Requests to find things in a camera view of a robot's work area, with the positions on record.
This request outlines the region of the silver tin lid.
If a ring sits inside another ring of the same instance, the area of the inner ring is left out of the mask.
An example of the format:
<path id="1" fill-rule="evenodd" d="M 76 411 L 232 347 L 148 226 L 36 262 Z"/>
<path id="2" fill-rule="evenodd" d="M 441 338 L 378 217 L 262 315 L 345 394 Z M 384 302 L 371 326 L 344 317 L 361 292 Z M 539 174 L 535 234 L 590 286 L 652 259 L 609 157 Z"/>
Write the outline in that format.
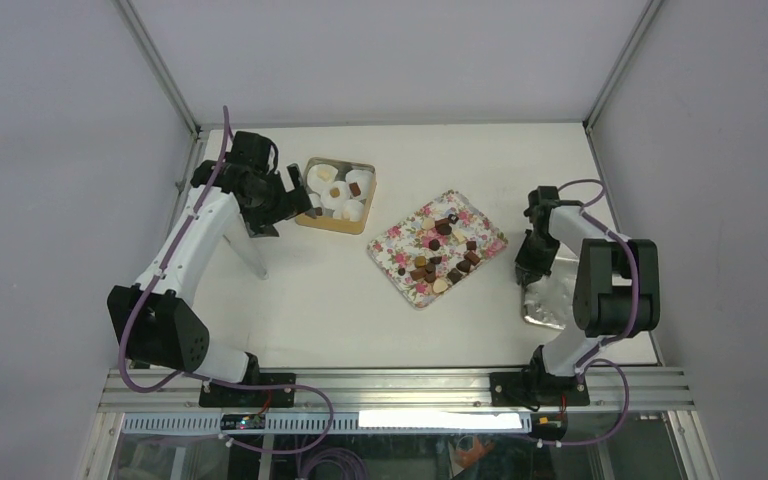
<path id="1" fill-rule="evenodd" d="M 578 261 L 558 258 L 551 273 L 522 289 L 521 315 L 532 325 L 562 331 L 575 323 L 573 296 Z"/>

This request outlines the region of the silver metal tongs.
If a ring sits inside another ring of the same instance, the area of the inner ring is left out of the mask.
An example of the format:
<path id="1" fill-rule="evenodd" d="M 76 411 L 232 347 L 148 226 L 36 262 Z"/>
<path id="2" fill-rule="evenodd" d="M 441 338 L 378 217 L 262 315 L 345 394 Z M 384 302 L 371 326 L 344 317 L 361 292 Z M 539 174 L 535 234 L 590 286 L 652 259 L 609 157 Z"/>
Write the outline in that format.
<path id="1" fill-rule="evenodd" d="M 246 232 L 233 233 L 228 231 L 223 235 L 223 238 L 231 250 L 258 279 L 267 280 L 269 278 L 266 264 L 253 240 Z"/>

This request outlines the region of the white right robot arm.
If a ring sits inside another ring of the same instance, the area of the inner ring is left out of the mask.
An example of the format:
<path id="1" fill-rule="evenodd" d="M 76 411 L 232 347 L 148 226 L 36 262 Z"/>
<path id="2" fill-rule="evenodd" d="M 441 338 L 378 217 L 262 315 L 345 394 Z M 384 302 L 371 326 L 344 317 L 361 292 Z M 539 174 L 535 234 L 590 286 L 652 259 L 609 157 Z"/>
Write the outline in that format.
<path id="1" fill-rule="evenodd" d="M 522 373 L 526 396 L 548 405 L 583 386 L 586 366 L 603 349 L 657 327 L 659 254 L 654 241 L 611 230 L 583 202 L 562 199 L 555 186 L 532 190 L 524 215 L 531 227 L 514 261 L 521 288 L 551 274 L 561 247 L 578 257 L 574 324 L 539 346 Z"/>

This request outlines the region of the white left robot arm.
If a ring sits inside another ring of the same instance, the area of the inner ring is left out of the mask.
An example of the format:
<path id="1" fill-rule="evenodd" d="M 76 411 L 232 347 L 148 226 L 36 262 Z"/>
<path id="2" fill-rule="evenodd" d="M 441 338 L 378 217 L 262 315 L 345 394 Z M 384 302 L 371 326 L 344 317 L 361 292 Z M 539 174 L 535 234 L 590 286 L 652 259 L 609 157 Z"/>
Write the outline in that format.
<path id="1" fill-rule="evenodd" d="M 156 257 L 132 284 L 112 287 L 107 308 L 119 343 L 117 368 L 131 390 L 151 393 L 188 375 L 222 384 L 237 406 L 258 399 L 256 355 L 211 334 L 193 302 L 230 232 L 277 237 L 277 223 L 314 214 L 299 166 L 288 165 L 287 188 L 278 158 L 277 145 L 263 135 L 224 132 L 219 159 L 195 169 L 185 207 Z"/>

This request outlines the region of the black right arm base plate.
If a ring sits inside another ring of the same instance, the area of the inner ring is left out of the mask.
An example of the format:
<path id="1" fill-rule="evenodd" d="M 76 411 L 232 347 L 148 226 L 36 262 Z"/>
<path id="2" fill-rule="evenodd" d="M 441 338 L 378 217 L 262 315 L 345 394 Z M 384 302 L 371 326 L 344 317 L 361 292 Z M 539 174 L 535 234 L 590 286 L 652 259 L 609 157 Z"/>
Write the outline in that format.
<path id="1" fill-rule="evenodd" d="M 531 372 L 496 371 L 488 375 L 491 403 L 494 407 L 584 407 L 590 404 L 585 383 L 575 377 L 554 377 Z"/>

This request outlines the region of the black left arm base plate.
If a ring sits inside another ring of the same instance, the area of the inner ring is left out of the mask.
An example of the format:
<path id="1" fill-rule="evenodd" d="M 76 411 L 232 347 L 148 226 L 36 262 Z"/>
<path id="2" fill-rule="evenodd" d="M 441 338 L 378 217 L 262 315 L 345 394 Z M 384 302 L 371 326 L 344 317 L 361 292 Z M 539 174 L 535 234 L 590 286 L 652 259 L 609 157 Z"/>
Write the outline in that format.
<path id="1" fill-rule="evenodd" d="M 256 386 L 269 386 L 268 390 L 240 389 L 211 382 L 199 394 L 202 408 L 255 409 L 268 404 L 271 408 L 290 408 L 295 405 L 295 373 L 261 372 Z"/>

